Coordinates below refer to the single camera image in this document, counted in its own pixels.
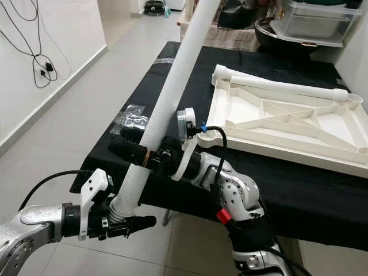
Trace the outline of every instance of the black cylinder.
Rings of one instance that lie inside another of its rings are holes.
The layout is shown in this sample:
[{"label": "black cylinder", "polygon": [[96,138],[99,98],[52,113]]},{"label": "black cylinder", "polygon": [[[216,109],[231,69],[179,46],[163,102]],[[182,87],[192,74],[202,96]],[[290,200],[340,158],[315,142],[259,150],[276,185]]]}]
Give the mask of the black cylinder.
[{"label": "black cylinder", "polygon": [[63,207],[62,235],[64,237],[78,236],[81,228],[81,206],[67,203],[63,204]]},{"label": "black cylinder", "polygon": [[120,136],[113,136],[108,149],[113,154],[134,165],[142,166],[147,148]]},{"label": "black cylinder", "polygon": [[237,252],[264,250],[273,246],[273,233],[265,216],[253,220],[237,221],[237,228],[228,229],[232,248]]},{"label": "black cylinder", "polygon": [[189,164],[186,167],[183,177],[185,179],[193,179],[197,176],[201,167],[201,155],[198,152],[194,152],[189,160]]}]

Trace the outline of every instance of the black bowl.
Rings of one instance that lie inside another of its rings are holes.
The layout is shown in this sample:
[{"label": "black bowl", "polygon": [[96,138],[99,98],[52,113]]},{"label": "black bowl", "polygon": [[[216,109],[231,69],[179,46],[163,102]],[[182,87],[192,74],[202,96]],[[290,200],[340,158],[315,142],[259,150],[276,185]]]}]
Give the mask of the black bowl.
[{"label": "black bowl", "polygon": [[310,59],[309,54],[318,47],[280,39],[270,26],[271,20],[272,17],[265,17],[254,23],[255,35],[261,44],[258,51],[292,60]]}]

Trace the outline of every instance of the blue cable tie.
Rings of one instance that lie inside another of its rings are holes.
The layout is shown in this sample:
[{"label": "blue cable tie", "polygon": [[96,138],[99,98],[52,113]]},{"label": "blue cable tie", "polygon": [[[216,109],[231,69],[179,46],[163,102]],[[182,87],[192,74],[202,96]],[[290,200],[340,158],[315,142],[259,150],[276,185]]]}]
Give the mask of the blue cable tie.
[{"label": "blue cable tie", "polygon": [[205,122],[203,122],[203,125],[201,126],[201,129],[203,130],[204,133],[207,132],[207,126],[206,126]]}]

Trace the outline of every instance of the tile floor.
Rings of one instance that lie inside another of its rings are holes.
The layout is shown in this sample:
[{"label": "tile floor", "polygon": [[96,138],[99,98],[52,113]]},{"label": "tile floor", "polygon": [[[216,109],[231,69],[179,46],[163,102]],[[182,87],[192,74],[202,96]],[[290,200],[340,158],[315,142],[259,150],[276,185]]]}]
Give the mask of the tile floor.
[{"label": "tile floor", "polygon": [[[176,21],[142,17],[0,159],[0,220],[11,219],[33,185],[58,171],[77,169],[169,40],[179,40]],[[68,192],[72,177],[50,181],[32,203],[78,203]],[[158,220],[164,210],[143,206]],[[128,240],[63,239],[36,251],[22,276],[39,275],[236,275],[229,241],[217,223],[176,214],[169,225]]]}]

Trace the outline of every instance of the black cable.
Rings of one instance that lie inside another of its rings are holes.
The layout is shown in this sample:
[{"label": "black cable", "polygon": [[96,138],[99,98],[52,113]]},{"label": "black cable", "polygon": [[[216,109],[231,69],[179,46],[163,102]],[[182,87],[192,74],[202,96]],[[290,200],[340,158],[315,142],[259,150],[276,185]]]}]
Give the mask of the black cable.
[{"label": "black cable", "polygon": [[51,36],[51,34],[49,33],[49,31],[47,30],[46,28],[46,25],[45,25],[45,22],[44,22],[44,19],[42,17],[42,14],[40,12],[40,7],[38,8],[38,11],[39,11],[39,16],[40,16],[40,19],[41,19],[41,23],[43,25],[43,28],[44,28],[44,32],[46,33],[46,35],[49,37],[49,39],[52,41],[52,43],[55,45],[55,47],[59,50],[60,54],[64,57],[66,63],[68,64],[69,66],[69,72],[68,72],[68,76],[66,78],[63,78],[62,76],[60,76],[60,78],[64,81],[66,81],[70,75],[71,75],[71,71],[72,71],[72,66],[71,66],[71,63],[68,59],[68,57],[66,56],[66,54],[63,52],[63,50],[61,49],[61,47],[56,43],[56,41],[53,39],[53,37]]},{"label": "black cable", "polygon": [[[263,210],[264,210],[264,215],[266,216],[266,220],[267,220],[267,222],[268,222],[268,224],[269,224],[269,226],[270,226],[270,228],[271,228],[271,233],[272,233],[273,239],[274,239],[274,240],[275,240],[275,242],[277,243],[277,245],[278,245],[278,247],[279,247],[279,249],[280,249],[280,252],[286,256],[286,254],[285,254],[285,250],[283,249],[282,244],[281,244],[281,242],[279,241],[279,239],[277,238],[276,233],[275,233],[275,230],[274,230],[274,228],[272,227],[272,222],[271,222],[271,218],[270,218],[270,216],[269,216],[269,214],[268,214],[268,211],[267,211],[266,203],[263,201],[263,198],[262,198],[260,195],[259,195],[259,202],[260,202],[260,206],[261,206],[261,207],[263,208]],[[287,264],[287,266],[288,266],[288,268],[289,268],[289,270],[290,270],[290,272],[291,272],[292,276],[296,276],[296,273],[295,273],[295,271],[293,270],[293,268],[291,267],[291,265],[290,265],[290,264],[288,264],[288,263],[286,263],[286,264]]]},{"label": "black cable", "polygon": [[30,47],[30,45],[29,45],[29,43],[28,43],[27,39],[24,37],[24,35],[22,34],[22,32],[19,30],[19,28],[18,28],[17,24],[15,24],[15,22],[13,21],[12,17],[10,16],[10,14],[9,14],[8,10],[5,8],[5,6],[4,6],[4,4],[2,3],[2,1],[0,1],[0,4],[1,4],[2,8],[4,9],[4,11],[5,11],[5,13],[6,13],[7,17],[9,18],[9,20],[10,20],[10,21],[11,21],[11,23],[13,24],[13,26],[16,28],[16,30],[18,31],[18,33],[19,33],[19,34],[21,35],[21,37],[23,38],[23,40],[24,40],[25,44],[27,45],[28,49],[30,50],[31,55],[32,55],[32,56],[36,56],[36,55],[35,55],[35,53],[33,53],[32,48]]},{"label": "black cable", "polygon": [[224,130],[217,126],[207,126],[207,131],[218,131],[221,133],[221,136],[223,137],[223,150],[221,153],[221,159],[217,167],[216,175],[214,177],[214,181],[210,186],[210,196],[212,200],[212,205],[214,208],[214,212],[217,213],[219,210],[221,210],[221,202],[220,202],[220,185],[219,185],[219,178],[221,170],[223,169],[224,161],[225,161],[225,155],[228,147],[228,140],[226,138],[226,134]]},{"label": "black cable", "polygon": [[227,151],[227,148],[228,148],[228,140],[226,138],[226,134],[225,134],[224,130],[220,127],[207,126],[207,131],[218,131],[221,134],[221,136],[223,137],[223,150],[222,150],[222,153],[221,153],[220,163],[218,164],[216,176],[214,178],[214,183],[217,184],[217,182],[219,181],[221,170],[223,169],[225,155],[226,155],[226,151]]},{"label": "black cable", "polygon": [[62,171],[60,173],[58,172],[57,174],[53,174],[53,175],[50,175],[49,177],[46,177],[45,179],[40,181],[35,187],[33,187],[33,189],[28,193],[28,195],[23,200],[21,206],[19,207],[18,211],[21,211],[24,209],[25,205],[28,203],[31,196],[37,191],[39,187],[41,187],[46,182],[52,180],[53,178],[60,177],[62,175],[67,175],[67,174],[91,174],[91,173],[92,171],[87,171],[87,170]]},{"label": "black cable", "polygon": [[[42,89],[42,88],[45,88],[47,87],[51,82],[53,81],[56,81],[58,79],[58,72],[55,68],[55,66],[53,65],[51,59],[48,57],[48,56],[45,56],[42,54],[42,43],[41,43],[41,36],[40,36],[40,13],[39,13],[39,0],[36,0],[36,4],[33,2],[33,0],[30,0],[30,2],[32,3],[33,7],[35,8],[35,11],[36,11],[36,16],[34,19],[32,20],[28,20],[27,18],[24,18],[22,15],[20,15],[20,13],[18,12],[18,10],[15,8],[14,4],[12,1],[10,1],[13,9],[16,11],[16,13],[23,19],[23,20],[26,20],[26,21],[34,21],[35,19],[37,19],[37,38],[38,38],[38,42],[39,42],[39,47],[40,47],[40,50],[38,53],[34,53],[33,50],[32,50],[32,47],[29,45],[27,39],[25,38],[25,36],[23,35],[23,33],[20,31],[19,27],[17,26],[17,24],[14,22],[14,20],[12,19],[12,17],[10,16],[8,10],[5,8],[4,4],[2,3],[2,1],[0,1],[0,5],[2,6],[2,8],[4,9],[7,17],[9,18],[9,20],[11,21],[11,23],[13,24],[13,26],[15,27],[15,29],[18,31],[18,33],[21,35],[21,37],[23,38],[25,44],[27,45],[28,49],[30,50],[30,53],[27,53],[23,50],[20,50],[8,37],[7,35],[5,35],[5,33],[0,30],[0,33],[3,35],[3,37],[20,53],[23,53],[25,55],[28,55],[28,56],[31,56],[33,59],[32,59],[32,70],[33,70],[33,81],[34,81],[34,85],[39,88],[39,89]],[[37,57],[44,57],[46,59],[49,60],[51,66],[52,66],[52,69],[53,71],[55,72],[55,77],[54,78],[51,78],[51,75],[50,75],[50,72],[46,69],[45,66],[43,66],[42,64],[39,63],[39,61],[37,60]],[[37,80],[36,80],[36,67],[35,67],[35,62],[41,67],[43,68],[41,71],[40,71],[40,74],[41,76],[43,76],[48,82],[45,84],[45,85],[38,85],[37,84]]]},{"label": "black cable", "polygon": [[305,269],[302,265],[298,264],[294,260],[289,259],[285,254],[277,251],[275,248],[272,248],[268,245],[263,244],[262,246],[266,251],[271,252],[272,254],[275,254],[276,256],[282,258],[286,263],[288,263],[288,264],[294,266],[295,268],[299,269],[304,275],[312,276],[312,274],[307,269]]},{"label": "black cable", "polygon": [[12,5],[12,7],[13,7],[14,11],[18,14],[18,16],[19,16],[20,18],[22,18],[22,19],[23,19],[23,20],[25,20],[25,21],[30,21],[30,22],[32,22],[32,21],[36,20],[36,18],[37,18],[37,7],[36,7],[35,3],[33,3],[33,1],[32,1],[32,0],[29,0],[29,1],[32,3],[32,5],[33,5],[33,7],[34,7],[34,10],[35,10],[35,15],[34,15],[34,18],[33,18],[33,19],[27,19],[27,18],[25,18],[24,16],[22,16],[22,15],[18,12],[18,10],[17,10],[17,8],[15,7],[15,5],[14,5],[13,1],[12,1],[12,0],[9,0],[9,2],[10,2],[10,4]]},{"label": "black cable", "polygon": [[[214,178],[214,182],[211,185],[211,195],[212,195],[212,201],[215,204],[216,207],[216,212],[218,212],[221,209],[221,205],[220,205],[220,187],[218,185],[218,181],[219,181],[219,177],[220,177],[220,173],[221,170],[223,168],[223,164],[224,164],[224,160],[225,160],[225,155],[226,155],[226,151],[227,151],[227,137],[226,137],[226,133],[224,132],[224,130],[220,127],[217,126],[207,126],[207,131],[218,131],[221,133],[221,136],[223,137],[223,150],[222,150],[222,154],[221,154],[221,159],[220,159],[220,163],[218,164],[218,168],[216,171],[216,176]],[[262,206],[262,208],[264,209],[264,213],[267,213],[267,208],[266,208],[266,204],[263,201],[263,199],[261,198],[261,196],[259,197],[260,200],[260,204]],[[266,216],[266,219],[269,223],[269,226],[271,227],[271,220],[268,216]],[[292,273],[292,275],[295,275],[294,271],[291,269],[291,266],[299,269],[303,274],[305,274],[306,276],[312,276],[311,273],[305,269],[303,266],[301,266],[300,264],[298,264],[297,262],[289,259],[283,252],[283,249],[280,245],[279,240],[277,239],[276,235],[274,234],[273,231],[273,238],[275,239],[276,243],[279,245],[281,252],[275,250],[272,247],[269,247],[267,245],[262,244],[262,247],[264,247],[267,251],[279,256],[280,258],[282,258],[286,264],[289,266],[289,270]]]}]

